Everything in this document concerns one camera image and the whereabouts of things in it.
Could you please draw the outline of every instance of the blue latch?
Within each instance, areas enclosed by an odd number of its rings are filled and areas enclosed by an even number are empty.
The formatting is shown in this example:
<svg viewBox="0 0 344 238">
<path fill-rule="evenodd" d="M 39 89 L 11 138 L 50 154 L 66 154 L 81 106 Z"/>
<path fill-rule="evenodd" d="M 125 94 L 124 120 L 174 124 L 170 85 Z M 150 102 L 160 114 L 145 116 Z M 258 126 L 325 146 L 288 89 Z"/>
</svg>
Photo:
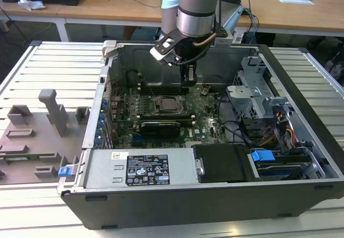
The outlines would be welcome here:
<svg viewBox="0 0 344 238">
<path fill-rule="evenodd" d="M 59 177 L 73 177 L 73 167 L 61 167 Z"/>
<path fill-rule="evenodd" d="M 251 153 L 253 161 L 275 161 L 274 153 L 271 150 L 255 150 Z"/>
</svg>

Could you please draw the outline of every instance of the wooden desk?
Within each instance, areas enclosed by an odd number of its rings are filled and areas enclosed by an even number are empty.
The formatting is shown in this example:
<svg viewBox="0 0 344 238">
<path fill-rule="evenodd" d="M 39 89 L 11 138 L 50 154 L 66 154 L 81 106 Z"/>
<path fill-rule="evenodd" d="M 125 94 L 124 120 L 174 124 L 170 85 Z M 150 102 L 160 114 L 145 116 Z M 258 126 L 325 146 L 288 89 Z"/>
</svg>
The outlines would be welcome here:
<svg viewBox="0 0 344 238">
<path fill-rule="evenodd" d="M 21 9 L 16 3 L 0 5 L 13 20 L 55 23 L 61 41 L 69 41 L 66 23 L 161 26 L 162 0 L 137 1 L 81 0 L 78 6 L 48 4 L 46 9 L 31 12 Z M 251 0 L 251 9 L 260 20 L 259 32 L 343 37 L 344 0 L 313 0 L 313 2 L 314 5 L 306 5 L 281 3 L 279 0 Z M 247 0 L 242 0 L 242 3 L 248 7 Z M 6 16 L 0 12 L 1 19 L 6 19 Z M 249 25 L 249 17 L 242 16 L 235 30 L 245 32 Z"/>
<path fill-rule="evenodd" d="M 58 11 L 58 16 L 66 18 L 161 21 L 160 7 L 162 0 L 137 1 L 81 0 L 78 6 L 62 6 Z"/>
<path fill-rule="evenodd" d="M 344 0 L 313 0 L 314 5 L 250 1 L 260 21 L 260 32 L 344 36 Z M 247 0 L 242 4 L 248 8 Z M 249 25 L 249 17 L 242 16 L 238 26 Z"/>
</svg>

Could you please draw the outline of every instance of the metal bracket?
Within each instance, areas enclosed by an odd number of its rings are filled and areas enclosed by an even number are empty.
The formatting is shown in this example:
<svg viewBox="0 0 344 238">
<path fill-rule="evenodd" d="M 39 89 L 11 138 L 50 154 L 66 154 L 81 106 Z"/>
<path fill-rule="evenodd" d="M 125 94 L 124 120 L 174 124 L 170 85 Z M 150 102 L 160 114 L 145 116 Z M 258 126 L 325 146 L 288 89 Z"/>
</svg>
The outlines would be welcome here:
<svg viewBox="0 0 344 238">
<path fill-rule="evenodd" d="M 233 98 L 252 98 L 262 95 L 258 88 L 250 88 L 248 86 L 228 86 L 227 92 Z"/>
<path fill-rule="evenodd" d="M 224 47 L 230 47 L 232 45 L 233 42 L 233 36 L 231 33 L 229 33 L 227 35 L 227 37 L 216 37 L 215 38 L 215 47 L 219 47 L 219 46 L 224 46 Z"/>
<path fill-rule="evenodd" d="M 266 97 L 262 105 L 265 109 L 265 116 L 271 116 L 273 115 L 273 106 L 284 106 L 288 105 L 289 101 L 286 97 Z"/>
<path fill-rule="evenodd" d="M 165 37 L 159 40 L 155 45 L 155 49 L 161 55 L 168 54 L 180 41 L 188 38 L 186 35 L 183 35 L 177 28 L 172 30 L 170 33 L 166 34 Z"/>
<path fill-rule="evenodd" d="M 107 40 L 103 43 L 102 53 L 104 58 L 109 58 L 116 53 L 118 44 L 116 40 Z"/>
</svg>

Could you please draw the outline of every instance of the robotic arm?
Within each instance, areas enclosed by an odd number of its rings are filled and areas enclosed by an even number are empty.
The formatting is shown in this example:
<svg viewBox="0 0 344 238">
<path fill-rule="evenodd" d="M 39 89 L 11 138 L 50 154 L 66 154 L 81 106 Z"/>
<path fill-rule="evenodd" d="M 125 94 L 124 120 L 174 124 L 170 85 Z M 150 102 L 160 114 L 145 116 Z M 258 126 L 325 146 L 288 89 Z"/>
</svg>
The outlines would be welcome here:
<svg viewBox="0 0 344 238">
<path fill-rule="evenodd" d="M 179 0 L 177 28 L 163 33 L 164 37 L 150 51 L 158 61 L 164 59 L 169 65 L 180 67 L 182 86 L 197 83 L 196 61 L 206 54 L 216 36 L 227 36 L 226 31 L 220 30 L 220 20 L 219 24 L 216 21 L 217 2 Z M 172 51 L 175 56 L 167 56 Z"/>
</svg>

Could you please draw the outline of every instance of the power supply label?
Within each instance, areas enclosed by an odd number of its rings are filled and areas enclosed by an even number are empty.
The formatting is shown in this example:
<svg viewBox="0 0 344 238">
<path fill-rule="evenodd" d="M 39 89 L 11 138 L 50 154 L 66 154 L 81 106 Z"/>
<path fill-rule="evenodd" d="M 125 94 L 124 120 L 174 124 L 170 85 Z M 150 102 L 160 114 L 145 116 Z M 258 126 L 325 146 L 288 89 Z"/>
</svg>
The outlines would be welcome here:
<svg viewBox="0 0 344 238">
<path fill-rule="evenodd" d="M 128 156 L 125 183 L 128 186 L 170 184 L 167 155 Z"/>
</svg>

